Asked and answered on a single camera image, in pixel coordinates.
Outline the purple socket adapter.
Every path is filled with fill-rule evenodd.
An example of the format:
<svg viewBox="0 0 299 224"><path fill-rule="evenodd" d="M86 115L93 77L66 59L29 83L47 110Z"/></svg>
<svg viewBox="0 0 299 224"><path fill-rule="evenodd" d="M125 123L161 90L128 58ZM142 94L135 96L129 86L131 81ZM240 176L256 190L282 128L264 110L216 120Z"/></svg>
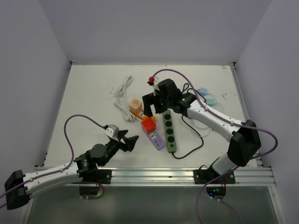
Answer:
<svg viewBox="0 0 299 224"><path fill-rule="evenodd" d="M161 138L161 136L156 131L149 133L148 138L153 144L153 146L156 148L156 150L158 151L163 149L166 145L165 141Z"/></svg>

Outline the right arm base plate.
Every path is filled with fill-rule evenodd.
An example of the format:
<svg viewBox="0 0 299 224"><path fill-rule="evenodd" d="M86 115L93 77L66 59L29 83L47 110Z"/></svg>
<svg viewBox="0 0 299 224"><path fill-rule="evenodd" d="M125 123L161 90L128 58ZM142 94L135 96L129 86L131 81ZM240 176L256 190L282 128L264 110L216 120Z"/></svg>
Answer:
<svg viewBox="0 0 299 224"><path fill-rule="evenodd" d="M195 184L206 184L207 182L216 178L212 184L235 184L235 175L234 173L227 174L219 178L219 174L212 169L195 169L193 170L193 178Z"/></svg>

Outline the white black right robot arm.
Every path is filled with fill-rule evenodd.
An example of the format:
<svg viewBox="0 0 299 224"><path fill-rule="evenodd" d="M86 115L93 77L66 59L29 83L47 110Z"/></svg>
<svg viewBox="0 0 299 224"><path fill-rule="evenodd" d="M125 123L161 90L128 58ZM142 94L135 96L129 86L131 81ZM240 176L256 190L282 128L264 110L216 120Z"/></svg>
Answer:
<svg viewBox="0 0 299 224"><path fill-rule="evenodd" d="M150 77L148 84L153 87L153 92L142 98L146 116L152 116L152 106L159 114L172 109L175 113L210 127L229 143L228 151L207 170L211 182L219 183L229 170L237 166L245 167L261 147L253 121L242 122L222 114L201 101L197 94L182 93L171 79L159 82Z"/></svg>

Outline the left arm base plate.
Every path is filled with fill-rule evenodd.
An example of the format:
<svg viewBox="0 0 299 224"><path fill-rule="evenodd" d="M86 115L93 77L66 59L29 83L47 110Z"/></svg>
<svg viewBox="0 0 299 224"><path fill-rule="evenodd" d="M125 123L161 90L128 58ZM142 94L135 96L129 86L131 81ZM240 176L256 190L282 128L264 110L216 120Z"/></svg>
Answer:
<svg viewBox="0 0 299 224"><path fill-rule="evenodd" d="M111 179L111 169L93 169L81 173L75 182L110 184Z"/></svg>

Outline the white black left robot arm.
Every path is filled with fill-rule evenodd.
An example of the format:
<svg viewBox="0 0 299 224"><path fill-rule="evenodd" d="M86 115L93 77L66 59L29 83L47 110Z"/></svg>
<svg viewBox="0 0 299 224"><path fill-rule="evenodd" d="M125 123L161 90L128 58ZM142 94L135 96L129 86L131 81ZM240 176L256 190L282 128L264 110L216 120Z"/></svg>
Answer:
<svg viewBox="0 0 299 224"><path fill-rule="evenodd" d="M120 150L132 152L139 139L137 135L126 137L127 133L127 130L113 133L111 128L107 129L108 143L94 145L71 163L26 174L21 170L14 171L4 184L5 193L1 195L6 199L4 206L7 210L20 208L28 204L36 193L59 185L105 183L106 175L111 172L101 171L100 167L104 167Z"/></svg>

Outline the blue charger plug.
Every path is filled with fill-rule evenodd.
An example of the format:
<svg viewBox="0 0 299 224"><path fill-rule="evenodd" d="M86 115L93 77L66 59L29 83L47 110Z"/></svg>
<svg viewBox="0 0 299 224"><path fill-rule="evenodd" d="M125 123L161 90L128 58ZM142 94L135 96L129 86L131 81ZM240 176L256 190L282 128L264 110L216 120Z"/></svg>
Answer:
<svg viewBox="0 0 299 224"><path fill-rule="evenodd" d="M206 88L203 88L203 87L200 87L198 89L198 93L202 96L205 96L207 94L207 89Z"/></svg>

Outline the red cube socket adapter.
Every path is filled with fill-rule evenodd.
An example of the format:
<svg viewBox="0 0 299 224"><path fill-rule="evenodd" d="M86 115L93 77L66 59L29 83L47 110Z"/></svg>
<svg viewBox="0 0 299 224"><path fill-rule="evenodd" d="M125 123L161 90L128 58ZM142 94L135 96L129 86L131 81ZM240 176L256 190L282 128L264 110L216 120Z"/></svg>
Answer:
<svg viewBox="0 0 299 224"><path fill-rule="evenodd" d="M156 130L156 123L152 118L147 118L141 122L142 130L150 134Z"/></svg>

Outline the green power strip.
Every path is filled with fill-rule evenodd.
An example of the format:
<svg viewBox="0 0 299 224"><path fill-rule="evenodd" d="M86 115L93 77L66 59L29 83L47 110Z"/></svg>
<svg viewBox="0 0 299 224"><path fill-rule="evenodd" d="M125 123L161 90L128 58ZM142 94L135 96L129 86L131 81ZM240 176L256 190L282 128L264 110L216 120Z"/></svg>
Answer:
<svg viewBox="0 0 299 224"><path fill-rule="evenodd" d="M177 151L176 138L174 133L174 126L171 116L171 111L167 110L163 112L163 125L164 125L164 133L165 140L167 146L167 152L170 154L174 154Z"/></svg>

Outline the teal charger plug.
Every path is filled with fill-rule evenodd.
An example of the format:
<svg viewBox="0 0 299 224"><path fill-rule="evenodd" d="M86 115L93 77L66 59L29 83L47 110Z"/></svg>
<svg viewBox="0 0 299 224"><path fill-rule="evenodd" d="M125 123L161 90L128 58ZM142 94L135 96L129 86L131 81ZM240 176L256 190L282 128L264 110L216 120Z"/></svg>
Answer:
<svg viewBox="0 0 299 224"><path fill-rule="evenodd" d="M216 101L213 98L206 98L206 104L208 106L213 106L216 104Z"/></svg>

